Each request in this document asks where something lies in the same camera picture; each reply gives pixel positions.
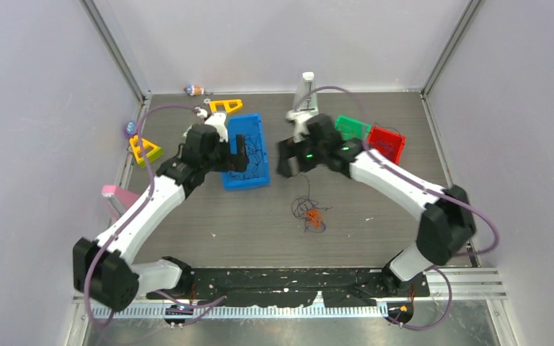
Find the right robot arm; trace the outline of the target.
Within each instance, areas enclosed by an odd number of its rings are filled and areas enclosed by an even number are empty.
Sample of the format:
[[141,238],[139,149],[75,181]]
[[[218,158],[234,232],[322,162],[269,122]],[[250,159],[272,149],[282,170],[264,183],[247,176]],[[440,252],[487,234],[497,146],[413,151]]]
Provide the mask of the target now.
[[445,265],[476,233],[467,193],[456,185],[443,188],[393,164],[360,138],[344,139],[326,114],[289,111],[293,136],[278,142],[277,172],[292,177],[318,165],[363,183],[396,202],[418,221],[415,241],[382,268],[384,289],[401,296],[412,279],[432,266]]

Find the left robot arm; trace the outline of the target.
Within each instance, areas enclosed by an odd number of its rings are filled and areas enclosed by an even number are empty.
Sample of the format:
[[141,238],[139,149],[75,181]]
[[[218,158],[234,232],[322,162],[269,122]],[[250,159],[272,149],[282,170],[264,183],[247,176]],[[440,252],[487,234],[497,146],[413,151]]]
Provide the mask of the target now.
[[85,301],[112,311],[126,309],[138,296],[166,290],[186,297],[193,287],[188,265],[172,257],[135,264],[144,242],[177,206],[201,185],[209,172],[245,172],[250,162],[245,135],[228,137],[214,125],[193,125],[177,155],[162,162],[146,191],[108,230],[73,248],[74,287]]

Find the blue plastic bin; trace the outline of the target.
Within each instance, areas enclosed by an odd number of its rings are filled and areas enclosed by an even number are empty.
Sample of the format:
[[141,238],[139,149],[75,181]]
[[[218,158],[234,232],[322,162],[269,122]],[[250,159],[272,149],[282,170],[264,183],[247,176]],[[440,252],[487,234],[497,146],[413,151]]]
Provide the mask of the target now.
[[249,164],[245,172],[222,173],[222,183],[226,191],[246,190],[265,187],[271,184],[267,146],[260,113],[231,117],[227,123],[231,150],[236,150],[236,135],[245,136]]

